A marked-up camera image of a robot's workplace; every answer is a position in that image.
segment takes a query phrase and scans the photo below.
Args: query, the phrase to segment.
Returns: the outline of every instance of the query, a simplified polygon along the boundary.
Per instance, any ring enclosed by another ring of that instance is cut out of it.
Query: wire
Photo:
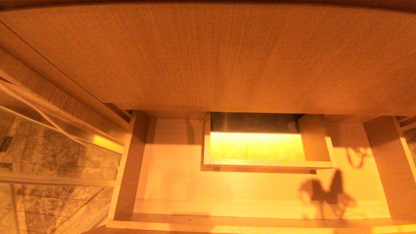
[[[26,100],[25,98],[23,98],[22,96],[20,96],[19,94],[15,93],[14,91],[12,91],[11,89],[7,88],[5,85],[3,85],[0,82],[0,89],[3,90],[5,93],[9,94],[10,96],[18,99],[19,101],[25,103],[26,105],[30,106],[31,108],[33,108],[34,110],[36,110],[41,116],[43,116],[49,123],[51,123],[56,129],[58,129],[62,134],[64,134],[65,136],[69,137],[70,139],[72,139],[73,141],[75,141],[78,144],[81,144],[83,146],[86,147],[93,147],[96,148],[97,150],[99,150],[100,152],[104,153],[105,156],[107,156],[116,166],[117,171],[119,170],[119,165],[116,163],[116,161],[114,159],[112,159],[110,156],[107,155],[106,152],[104,152],[101,148],[99,148],[98,146],[95,146],[93,144],[87,144],[81,140],[78,140],[77,138],[75,138],[74,136],[72,136],[71,134],[69,134],[67,131],[65,131],[63,128],[61,128],[55,121],[53,121],[47,114],[45,114],[45,112],[43,112],[39,107],[37,107],[36,105],[34,105],[33,103],[31,103],[30,101]]]

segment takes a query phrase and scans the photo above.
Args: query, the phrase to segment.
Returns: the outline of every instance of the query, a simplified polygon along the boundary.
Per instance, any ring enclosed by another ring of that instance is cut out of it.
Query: wooden board
[[[133,212],[148,128],[149,117],[141,111],[134,111],[114,186],[109,219],[128,217]]]
[[[11,10],[0,20],[127,110],[416,114],[410,13],[156,2]]]
[[[331,137],[327,134],[324,116],[304,115],[298,124],[306,160],[334,161]]]
[[[364,123],[393,218],[416,220],[416,168],[393,116]]]

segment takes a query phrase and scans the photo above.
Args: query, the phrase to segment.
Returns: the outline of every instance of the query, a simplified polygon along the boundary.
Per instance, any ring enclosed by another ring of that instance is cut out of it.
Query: marble tile
[[[24,194],[16,195],[16,206],[18,211],[61,217],[71,216],[85,203],[86,201],[83,200],[40,197]]]
[[[13,136],[12,142],[9,145],[10,149],[23,149],[26,146],[26,136]]]
[[[0,226],[0,234],[17,234],[15,227]]]
[[[112,194],[113,188],[104,188],[85,206],[59,225],[53,234],[72,234],[78,231],[111,203]]]
[[[12,209],[0,208],[0,225],[7,227],[16,226],[15,211]]]
[[[407,142],[412,141],[412,140],[415,141],[416,140],[416,128],[403,132],[403,136]]]
[[[117,177],[116,168],[86,168],[82,171],[79,176],[83,179],[104,179],[104,180],[115,180]]]
[[[53,150],[53,137],[26,136],[25,149]]]
[[[50,233],[59,226],[66,217],[53,215],[34,214],[25,212],[26,230],[31,232]]]
[[[0,162],[19,162],[24,150],[24,148],[9,148],[7,152],[0,153]]]
[[[51,164],[32,164],[32,163],[19,163],[19,170],[21,173],[51,176],[51,177],[69,177],[69,178],[82,178],[85,167],[68,167],[61,165]]]
[[[25,212],[16,212],[17,223],[19,224],[20,230],[27,230],[26,226],[26,213]]]
[[[83,146],[79,151],[79,165],[86,167],[115,167],[113,161],[119,163],[121,154],[98,150],[93,147]]]
[[[43,136],[46,128],[23,119],[16,128],[15,136]]]
[[[416,140],[407,142],[407,145],[409,146],[410,154],[412,155],[413,162],[416,166]]]
[[[0,208],[13,209],[10,184],[0,184]]]
[[[16,194],[33,196],[89,200],[102,190],[102,187],[15,185]]]
[[[68,137],[52,137],[52,139],[53,150],[79,151],[79,149],[82,147],[82,145]]]
[[[76,151],[25,149],[20,161],[24,163],[76,166],[78,160],[79,157]]]

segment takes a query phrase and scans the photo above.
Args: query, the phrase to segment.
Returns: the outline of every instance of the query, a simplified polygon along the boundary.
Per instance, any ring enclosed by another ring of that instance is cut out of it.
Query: wood grain surface
[[[156,2],[11,10],[0,20],[127,110],[416,114],[410,13]]]

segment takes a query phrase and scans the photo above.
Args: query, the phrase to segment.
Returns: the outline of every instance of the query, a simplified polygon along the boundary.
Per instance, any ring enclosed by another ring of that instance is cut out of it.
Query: yellow light
[[[94,140],[92,141],[92,143],[103,148],[112,150],[114,152],[117,152],[119,154],[123,153],[123,146],[97,135],[94,136]]]
[[[372,234],[387,234],[387,233],[406,233],[414,232],[416,230],[416,224],[384,226],[384,227],[372,227]]]
[[[305,161],[300,134],[211,132],[210,158]]]

